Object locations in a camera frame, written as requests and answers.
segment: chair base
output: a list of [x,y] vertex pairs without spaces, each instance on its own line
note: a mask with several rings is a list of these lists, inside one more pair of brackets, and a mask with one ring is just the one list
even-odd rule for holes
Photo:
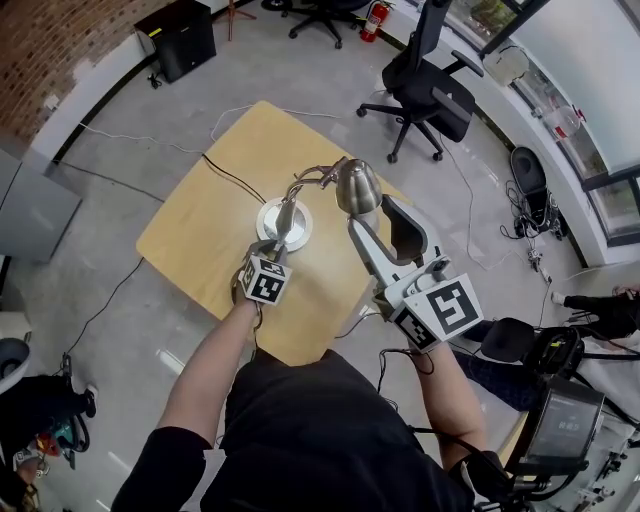
[[402,146],[404,138],[406,137],[407,132],[409,131],[409,127],[412,124],[415,125],[416,128],[420,130],[422,135],[424,135],[429,140],[429,142],[431,142],[433,147],[436,148],[436,152],[433,154],[433,159],[436,162],[440,162],[442,160],[442,145],[438,142],[433,133],[431,133],[431,131],[425,124],[426,119],[429,119],[429,117],[435,115],[435,110],[433,112],[423,113],[418,118],[416,118],[415,113],[412,113],[407,108],[390,107],[388,105],[375,105],[373,103],[363,103],[362,105],[360,105],[360,108],[356,110],[356,114],[358,115],[358,117],[364,117],[367,115],[368,110],[394,115],[396,116],[396,120],[398,121],[398,123],[402,124],[402,128],[400,129],[400,134],[398,135],[396,144],[393,147],[393,151],[387,155],[387,161],[390,164],[395,164],[398,161],[398,151],[400,150],[400,146]]
[[327,30],[329,30],[329,32],[333,34],[333,37],[335,37],[335,48],[337,50],[342,48],[342,37],[340,36],[340,32],[338,32],[335,25],[333,24],[333,21],[345,21],[347,23],[351,23],[352,30],[358,28],[358,17],[351,12],[336,12],[325,9],[287,9],[285,11],[282,11],[281,16],[283,18],[286,18],[290,12],[296,14],[305,14],[309,16],[306,20],[298,23],[289,31],[289,37],[291,39],[295,39],[296,37],[298,37],[298,32],[301,29],[311,25],[316,21],[319,21],[323,23],[324,26],[327,27]]

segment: black speaker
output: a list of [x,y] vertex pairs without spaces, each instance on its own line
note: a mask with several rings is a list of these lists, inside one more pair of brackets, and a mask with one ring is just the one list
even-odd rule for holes
[[196,0],[176,0],[135,24],[148,55],[158,57],[167,82],[174,82],[214,57],[211,9]]

